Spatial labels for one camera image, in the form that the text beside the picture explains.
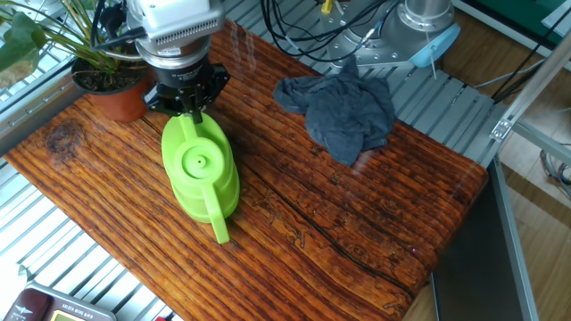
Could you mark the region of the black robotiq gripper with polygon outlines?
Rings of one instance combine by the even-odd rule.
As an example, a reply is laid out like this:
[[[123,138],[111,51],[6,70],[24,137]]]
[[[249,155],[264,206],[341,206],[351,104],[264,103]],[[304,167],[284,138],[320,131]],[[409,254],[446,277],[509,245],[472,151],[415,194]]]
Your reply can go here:
[[[212,64],[209,55],[160,59],[153,64],[157,84],[142,94],[149,111],[177,117],[190,114],[195,124],[202,112],[218,98],[230,75],[223,64]],[[194,107],[190,109],[189,88],[194,86]]]

